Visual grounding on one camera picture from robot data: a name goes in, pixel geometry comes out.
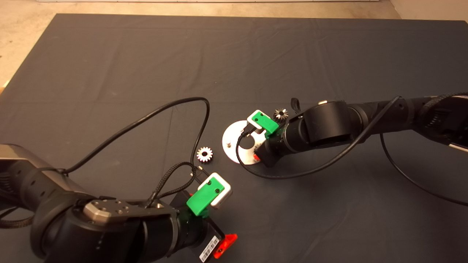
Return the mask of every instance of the table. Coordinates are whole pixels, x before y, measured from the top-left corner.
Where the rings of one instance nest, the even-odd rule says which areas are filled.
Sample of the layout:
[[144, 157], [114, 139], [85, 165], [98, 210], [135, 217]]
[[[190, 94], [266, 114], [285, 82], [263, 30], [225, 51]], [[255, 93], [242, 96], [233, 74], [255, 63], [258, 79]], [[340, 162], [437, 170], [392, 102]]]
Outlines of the table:
[[[291, 97], [307, 107], [467, 87], [461, 21], [57, 15], [0, 96], [0, 141], [68, 167], [152, 109], [205, 96], [212, 114], [200, 146], [215, 153], [205, 169], [234, 189], [211, 215], [239, 235], [219, 262], [466, 262], [468, 209], [407, 182], [376, 136], [320, 173], [284, 181], [248, 174], [224, 155], [221, 137], [256, 109], [291, 110]], [[166, 169], [188, 160], [203, 109], [163, 112], [71, 177], [92, 194], [147, 198]], [[412, 131], [387, 141], [414, 179], [468, 200], [465, 153]], [[317, 166], [340, 149], [289, 156], [274, 172]], [[181, 171], [167, 189], [187, 179]], [[28, 228], [0, 233], [0, 262], [40, 262]], [[187, 249], [161, 262], [195, 257]]]

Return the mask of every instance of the small spur gear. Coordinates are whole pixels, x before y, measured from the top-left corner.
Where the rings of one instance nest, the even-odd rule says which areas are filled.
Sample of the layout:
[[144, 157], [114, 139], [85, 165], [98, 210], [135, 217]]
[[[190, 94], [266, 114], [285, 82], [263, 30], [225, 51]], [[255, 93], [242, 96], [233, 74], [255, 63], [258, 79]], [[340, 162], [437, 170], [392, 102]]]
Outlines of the small spur gear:
[[213, 158], [213, 150], [208, 147], [201, 147], [197, 152], [197, 159], [200, 162], [207, 163]]
[[277, 123], [283, 123], [289, 117], [288, 110], [286, 109], [276, 109], [275, 113], [273, 113], [273, 119]]

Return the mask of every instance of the red clip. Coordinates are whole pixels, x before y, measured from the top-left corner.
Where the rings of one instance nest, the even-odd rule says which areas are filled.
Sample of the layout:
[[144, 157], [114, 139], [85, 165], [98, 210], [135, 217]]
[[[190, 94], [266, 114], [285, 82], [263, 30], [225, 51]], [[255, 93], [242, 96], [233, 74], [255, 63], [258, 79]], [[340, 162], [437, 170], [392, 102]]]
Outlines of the red clip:
[[237, 234], [227, 234], [225, 235], [221, 245], [214, 252], [213, 257], [218, 259], [234, 242], [237, 240]]

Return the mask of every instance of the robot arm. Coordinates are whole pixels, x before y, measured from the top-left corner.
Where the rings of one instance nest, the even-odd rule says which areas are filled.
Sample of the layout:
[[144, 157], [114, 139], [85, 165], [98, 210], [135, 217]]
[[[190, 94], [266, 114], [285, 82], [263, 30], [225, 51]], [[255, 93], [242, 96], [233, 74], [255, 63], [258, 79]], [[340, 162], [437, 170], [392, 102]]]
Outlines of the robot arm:
[[[255, 150], [255, 154], [265, 166], [272, 167], [287, 154], [349, 144], [387, 104], [388, 101], [320, 102], [290, 118]], [[401, 98], [385, 112], [367, 137], [404, 130], [415, 130], [430, 140], [466, 150], [468, 93]]]
[[187, 207], [186, 191], [144, 208], [146, 200], [94, 197], [19, 146], [0, 145], [0, 156], [3, 200], [35, 213], [31, 247], [46, 263], [153, 262], [185, 247], [206, 262], [225, 238]]

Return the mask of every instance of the barcode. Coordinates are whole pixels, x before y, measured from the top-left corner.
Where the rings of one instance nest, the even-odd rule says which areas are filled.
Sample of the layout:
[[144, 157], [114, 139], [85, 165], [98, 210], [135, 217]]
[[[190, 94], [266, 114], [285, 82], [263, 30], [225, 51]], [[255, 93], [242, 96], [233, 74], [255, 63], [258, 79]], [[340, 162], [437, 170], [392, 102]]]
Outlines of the barcode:
[[208, 258], [208, 256], [211, 254], [211, 252], [213, 251], [213, 249], [216, 247], [216, 245], [218, 244], [219, 242], [219, 239], [214, 236], [211, 241], [208, 243], [208, 245], [206, 245], [205, 249], [203, 249], [203, 252], [200, 254], [200, 260], [202, 262], [205, 262], [206, 259]]

